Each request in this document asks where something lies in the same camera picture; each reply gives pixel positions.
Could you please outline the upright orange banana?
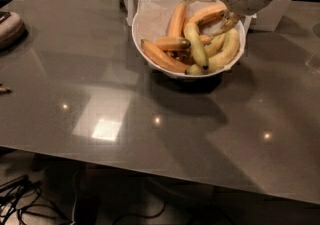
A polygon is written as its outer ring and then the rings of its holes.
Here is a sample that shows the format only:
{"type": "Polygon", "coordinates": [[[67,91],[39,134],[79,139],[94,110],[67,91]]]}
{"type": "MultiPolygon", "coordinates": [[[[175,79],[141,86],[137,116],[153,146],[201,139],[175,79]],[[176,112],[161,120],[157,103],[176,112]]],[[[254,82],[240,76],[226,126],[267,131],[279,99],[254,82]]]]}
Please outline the upright orange banana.
{"type": "Polygon", "coordinates": [[[187,5],[184,2],[180,2],[176,6],[168,27],[169,37],[177,37],[181,35],[186,11],[187,5]]]}

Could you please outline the large yellow banana right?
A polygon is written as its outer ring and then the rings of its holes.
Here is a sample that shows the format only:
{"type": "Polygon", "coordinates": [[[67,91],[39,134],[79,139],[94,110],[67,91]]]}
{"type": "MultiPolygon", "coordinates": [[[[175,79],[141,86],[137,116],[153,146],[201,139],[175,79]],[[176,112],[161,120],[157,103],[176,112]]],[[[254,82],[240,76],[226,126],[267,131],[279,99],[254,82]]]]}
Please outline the large yellow banana right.
{"type": "Polygon", "coordinates": [[[209,59],[209,68],[203,70],[199,65],[193,64],[186,71],[186,75],[212,74],[228,65],[237,55],[240,47],[240,36],[236,29],[224,33],[226,35],[222,48],[209,59]]]}

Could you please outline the small object table edge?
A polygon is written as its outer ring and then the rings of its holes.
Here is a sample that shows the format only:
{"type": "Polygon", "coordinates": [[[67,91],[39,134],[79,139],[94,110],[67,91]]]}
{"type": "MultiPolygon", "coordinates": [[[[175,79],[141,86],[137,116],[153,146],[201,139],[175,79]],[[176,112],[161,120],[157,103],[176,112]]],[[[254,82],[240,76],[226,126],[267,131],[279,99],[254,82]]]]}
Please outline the small object table edge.
{"type": "Polygon", "coordinates": [[[0,83],[0,94],[8,94],[11,92],[12,92],[11,88],[5,87],[2,83],[0,83]]]}

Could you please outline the yellow-green banana centre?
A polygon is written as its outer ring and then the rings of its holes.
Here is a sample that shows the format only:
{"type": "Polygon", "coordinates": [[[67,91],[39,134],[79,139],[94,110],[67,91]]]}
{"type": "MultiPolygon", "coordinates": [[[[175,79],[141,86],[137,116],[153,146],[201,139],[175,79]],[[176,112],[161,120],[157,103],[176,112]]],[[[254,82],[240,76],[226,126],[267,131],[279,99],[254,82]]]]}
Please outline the yellow-green banana centre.
{"type": "Polygon", "coordinates": [[[190,42],[190,51],[195,63],[203,70],[207,70],[209,67],[209,58],[202,44],[198,26],[194,22],[187,23],[183,33],[185,38],[190,42]]]}

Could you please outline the short orange banana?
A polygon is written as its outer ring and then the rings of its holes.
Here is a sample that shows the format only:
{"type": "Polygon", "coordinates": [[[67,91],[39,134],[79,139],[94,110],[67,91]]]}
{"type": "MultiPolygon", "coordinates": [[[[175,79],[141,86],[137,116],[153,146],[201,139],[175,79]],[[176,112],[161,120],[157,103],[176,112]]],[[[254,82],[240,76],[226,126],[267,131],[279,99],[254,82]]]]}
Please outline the short orange banana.
{"type": "Polygon", "coordinates": [[[156,41],[156,45],[163,51],[181,51],[191,46],[189,40],[184,37],[162,37],[156,41]]]}

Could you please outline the long orange banana left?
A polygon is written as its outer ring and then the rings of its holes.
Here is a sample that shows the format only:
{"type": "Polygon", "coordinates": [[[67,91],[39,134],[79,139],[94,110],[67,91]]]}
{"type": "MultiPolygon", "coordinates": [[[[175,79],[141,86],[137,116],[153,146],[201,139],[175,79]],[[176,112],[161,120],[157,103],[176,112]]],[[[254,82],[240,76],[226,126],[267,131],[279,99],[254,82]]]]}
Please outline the long orange banana left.
{"type": "Polygon", "coordinates": [[[156,44],[147,39],[141,40],[143,53],[157,66],[170,72],[184,73],[188,65],[170,57],[156,44]]]}

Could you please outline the round padded object left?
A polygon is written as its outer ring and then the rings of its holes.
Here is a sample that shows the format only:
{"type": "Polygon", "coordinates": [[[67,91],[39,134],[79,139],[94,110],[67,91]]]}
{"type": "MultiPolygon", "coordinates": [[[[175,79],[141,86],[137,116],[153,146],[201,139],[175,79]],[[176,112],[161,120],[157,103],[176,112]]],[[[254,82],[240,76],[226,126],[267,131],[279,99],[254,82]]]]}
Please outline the round padded object left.
{"type": "Polygon", "coordinates": [[[0,49],[10,46],[24,31],[25,24],[19,14],[0,11],[0,49]]]}

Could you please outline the white box back right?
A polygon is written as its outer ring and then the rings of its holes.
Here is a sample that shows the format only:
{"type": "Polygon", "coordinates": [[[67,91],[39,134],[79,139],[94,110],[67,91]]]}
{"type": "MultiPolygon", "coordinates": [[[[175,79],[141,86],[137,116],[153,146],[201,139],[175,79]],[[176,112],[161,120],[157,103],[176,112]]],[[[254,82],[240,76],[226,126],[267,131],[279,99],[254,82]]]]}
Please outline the white box back right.
{"type": "Polygon", "coordinates": [[[243,22],[244,29],[246,31],[251,29],[273,32],[277,28],[290,2],[291,0],[273,0],[267,7],[255,15],[247,16],[243,22]]]}

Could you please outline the small yellow banana middle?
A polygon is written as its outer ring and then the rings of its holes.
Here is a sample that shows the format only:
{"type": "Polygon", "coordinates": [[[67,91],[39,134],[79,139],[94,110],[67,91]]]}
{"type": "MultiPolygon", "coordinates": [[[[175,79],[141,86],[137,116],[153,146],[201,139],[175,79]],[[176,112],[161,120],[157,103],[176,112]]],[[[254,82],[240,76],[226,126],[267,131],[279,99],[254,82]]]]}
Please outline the small yellow banana middle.
{"type": "MultiPolygon", "coordinates": [[[[209,43],[207,45],[204,45],[205,50],[207,52],[207,56],[210,59],[211,57],[213,57],[215,54],[217,54],[219,52],[219,50],[222,48],[224,40],[225,40],[226,35],[222,34],[222,35],[218,35],[216,37],[213,37],[209,43]]],[[[196,64],[193,56],[191,55],[191,51],[190,51],[190,56],[191,56],[191,61],[192,64],[196,64]]]]}

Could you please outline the white bowl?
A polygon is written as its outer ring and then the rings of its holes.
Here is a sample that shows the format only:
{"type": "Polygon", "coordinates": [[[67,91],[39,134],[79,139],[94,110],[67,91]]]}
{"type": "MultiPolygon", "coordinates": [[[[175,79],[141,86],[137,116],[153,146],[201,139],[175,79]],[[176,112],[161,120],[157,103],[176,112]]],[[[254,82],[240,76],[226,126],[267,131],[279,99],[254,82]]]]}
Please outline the white bowl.
{"type": "Polygon", "coordinates": [[[132,37],[149,66],[175,79],[202,79],[231,69],[246,43],[242,22],[222,30],[220,2],[139,0],[132,37]]]}

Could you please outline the white paper liner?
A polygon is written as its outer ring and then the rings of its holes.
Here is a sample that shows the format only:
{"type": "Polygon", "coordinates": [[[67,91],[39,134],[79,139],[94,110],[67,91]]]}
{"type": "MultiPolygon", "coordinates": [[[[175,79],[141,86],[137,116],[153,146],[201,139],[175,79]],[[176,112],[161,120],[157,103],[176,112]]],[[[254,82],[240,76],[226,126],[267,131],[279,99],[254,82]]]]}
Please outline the white paper liner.
{"type": "Polygon", "coordinates": [[[167,35],[176,6],[182,0],[139,0],[132,24],[132,37],[137,45],[142,39],[155,42],[167,35]]]}

